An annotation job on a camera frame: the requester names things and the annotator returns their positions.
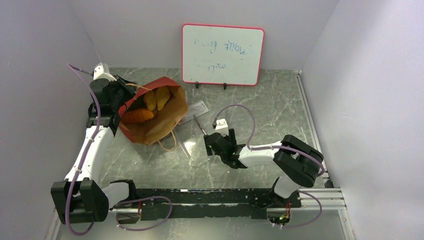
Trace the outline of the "orange fake bread loaf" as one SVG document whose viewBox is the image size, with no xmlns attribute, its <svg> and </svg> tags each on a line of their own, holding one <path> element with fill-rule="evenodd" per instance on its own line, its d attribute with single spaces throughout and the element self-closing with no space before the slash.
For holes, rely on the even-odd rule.
<svg viewBox="0 0 424 240">
<path fill-rule="evenodd" d="M 139 124 L 155 117 L 155 113 L 149 109 L 140 108 L 133 111 L 127 111 L 121 117 L 124 124 Z"/>
</svg>

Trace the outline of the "metal tongs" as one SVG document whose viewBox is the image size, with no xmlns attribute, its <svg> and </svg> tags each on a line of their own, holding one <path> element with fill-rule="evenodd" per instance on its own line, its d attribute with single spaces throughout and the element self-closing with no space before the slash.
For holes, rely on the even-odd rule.
<svg viewBox="0 0 424 240">
<path fill-rule="evenodd" d="M 205 136 L 205 135 L 207 135 L 207 133 L 206 133 L 206 131 L 204 130 L 204 128 L 201 126 L 201 124 L 200 124 L 200 122 L 199 122 L 199 120 L 198 120 L 198 118 L 197 118 L 197 116 L 194 114 L 193 115 L 193 120 L 194 120 L 194 122 L 195 122 L 195 124 L 197 125 L 197 127 L 200 129 L 200 131 L 201 131 L 201 133 Z"/>
</svg>

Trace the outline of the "red brown paper bag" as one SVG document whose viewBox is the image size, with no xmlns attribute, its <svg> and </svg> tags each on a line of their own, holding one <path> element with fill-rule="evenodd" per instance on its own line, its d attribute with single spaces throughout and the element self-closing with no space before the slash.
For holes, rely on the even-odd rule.
<svg viewBox="0 0 424 240">
<path fill-rule="evenodd" d="M 161 140 L 169 134 L 174 134 L 174 128 L 180 120 L 188 113 L 188 104 L 183 87 L 167 76 L 162 76 L 145 85 L 130 84 L 136 87 L 135 96 L 120 107 L 119 128 L 122 133 L 134 144 L 150 146 L 161 143 Z M 154 91 L 156 88 L 168 86 L 170 98 L 162 110 L 153 111 L 154 118 L 142 123 L 125 124 L 121 121 L 125 112 L 137 109 L 147 109 L 143 95 L 146 92 Z"/>
</svg>

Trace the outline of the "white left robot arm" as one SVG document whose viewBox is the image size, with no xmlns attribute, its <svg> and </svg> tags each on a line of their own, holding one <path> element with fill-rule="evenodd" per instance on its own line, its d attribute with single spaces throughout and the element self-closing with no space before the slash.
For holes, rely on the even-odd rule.
<svg viewBox="0 0 424 240">
<path fill-rule="evenodd" d="M 50 193 L 62 224 L 102 222 L 118 203 L 134 207 L 139 200 L 132 180 L 115 180 L 98 186 L 101 164 L 119 127 L 119 109 L 136 94 L 130 81 L 97 78 L 89 86 L 95 97 L 88 108 L 83 146 L 63 181 L 54 182 Z"/>
</svg>

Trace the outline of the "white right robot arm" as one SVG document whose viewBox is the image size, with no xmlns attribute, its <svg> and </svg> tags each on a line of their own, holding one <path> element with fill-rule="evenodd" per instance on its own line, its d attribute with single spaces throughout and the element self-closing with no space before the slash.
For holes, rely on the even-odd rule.
<svg viewBox="0 0 424 240">
<path fill-rule="evenodd" d="M 299 188 L 311 188 L 316 178 L 324 174 L 324 156 L 315 148 L 293 135 L 283 140 L 264 145 L 237 144 L 234 129 L 227 135 L 215 132 L 204 135 L 207 155 L 217 155 L 232 169 L 246 169 L 258 165 L 279 168 L 279 176 L 270 193 L 270 202 L 282 207 Z"/>
</svg>

